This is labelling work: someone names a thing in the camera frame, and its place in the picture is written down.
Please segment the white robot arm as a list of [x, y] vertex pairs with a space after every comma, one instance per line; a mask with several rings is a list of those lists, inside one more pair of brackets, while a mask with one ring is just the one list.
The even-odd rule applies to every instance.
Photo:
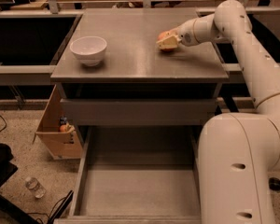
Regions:
[[198, 144], [202, 224], [275, 224], [268, 173], [280, 168], [280, 66], [252, 33], [244, 6], [222, 2], [211, 15], [163, 34], [161, 50], [227, 39], [256, 109], [203, 126]]

